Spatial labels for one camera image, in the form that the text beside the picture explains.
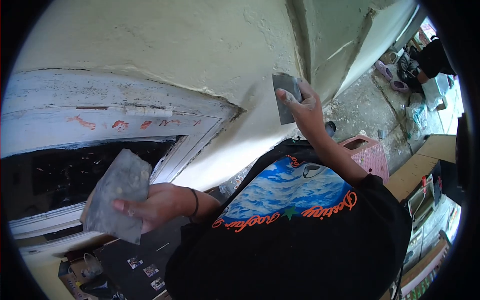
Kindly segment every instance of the trowel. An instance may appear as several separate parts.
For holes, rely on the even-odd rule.
[[[88,197],[80,217],[84,231],[107,233],[140,244],[142,220],[112,207],[115,199],[144,202],[147,199],[152,166],[129,149],[120,151]]]
[[[292,93],[295,99],[298,102],[302,102],[303,99],[301,97],[299,85],[297,83],[297,79],[293,76],[290,76],[286,73],[274,73],[272,74],[272,81],[273,81],[273,90],[275,91],[278,88],[284,89]],[[295,122],[293,119],[292,113],[290,109],[282,103],[282,101],[276,96],[276,105],[278,108],[278,115],[280,117],[280,124],[290,124]]]

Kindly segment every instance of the wall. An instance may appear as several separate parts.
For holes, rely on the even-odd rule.
[[[14,72],[81,68],[222,96],[246,110],[175,179],[205,190],[295,128],[280,126],[273,72],[299,75],[285,2],[54,1]]]
[[[302,31],[297,36],[302,37],[299,44],[307,79],[320,100],[328,102],[339,90],[370,30],[370,8],[380,10],[394,0],[292,1]]]
[[[336,96],[357,80],[395,42],[416,6],[415,0],[400,0],[384,9],[374,9],[370,30]]]

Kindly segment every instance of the sticker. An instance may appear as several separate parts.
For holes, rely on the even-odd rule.
[[[159,290],[163,288],[163,286],[165,285],[165,281],[162,281],[162,278],[159,277],[152,281],[150,285],[154,288],[154,290]]]
[[[131,259],[127,259],[127,262],[130,267],[132,267],[132,269],[135,269],[136,267],[144,263],[143,261],[139,261],[136,256],[132,257]]]
[[[147,274],[148,277],[152,277],[153,275],[158,273],[158,269],[154,264],[149,265],[144,269],[145,274]]]

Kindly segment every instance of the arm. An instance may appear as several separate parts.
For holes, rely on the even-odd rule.
[[[195,193],[198,197],[198,210],[192,221],[199,223],[219,208],[220,202],[204,192]],[[145,202],[118,199],[112,205],[128,216],[142,218],[142,233],[145,233],[178,216],[191,216],[195,211],[196,200],[189,188],[159,183],[150,186]]]
[[[299,103],[291,93],[283,89],[277,89],[276,95],[290,109],[298,128],[312,144],[323,164],[331,168],[351,186],[358,186],[360,181],[367,176],[367,172],[328,136],[318,94],[306,80],[299,78],[298,84],[303,98],[302,103]]]

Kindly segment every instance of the door frame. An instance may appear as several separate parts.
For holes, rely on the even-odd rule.
[[[162,141],[181,136],[150,177],[151,184],[171,182],[238,111],[222,98],[151,80],[88,70],[21,72],[10,77],[5,92],[0,157],[88,147],[105,140]],[[130,126],[116,126],[117,119]],[[83,206],[9,225],[15,239],[56,232],[80,225]]]

